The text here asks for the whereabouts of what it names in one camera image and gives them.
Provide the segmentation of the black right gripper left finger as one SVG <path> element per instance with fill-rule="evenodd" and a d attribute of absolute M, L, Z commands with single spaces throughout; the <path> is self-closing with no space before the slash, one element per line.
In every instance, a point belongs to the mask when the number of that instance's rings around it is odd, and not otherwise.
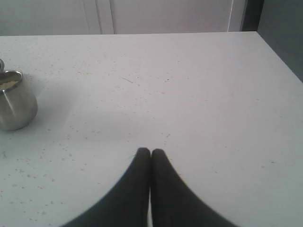
<path fill-rule="evenodd" d="M 66 227 L 146 227 L 151 152 L 139 148 L 120 180 L 94 206 Z"/>

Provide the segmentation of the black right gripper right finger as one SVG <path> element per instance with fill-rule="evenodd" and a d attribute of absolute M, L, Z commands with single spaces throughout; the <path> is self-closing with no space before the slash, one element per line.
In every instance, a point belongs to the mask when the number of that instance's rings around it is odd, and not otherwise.
<path fill-rule="evenodd" d="M 151 216 L 154 227 L 233 227 L 182 181 L 162 149 L 151 154 Z"/>

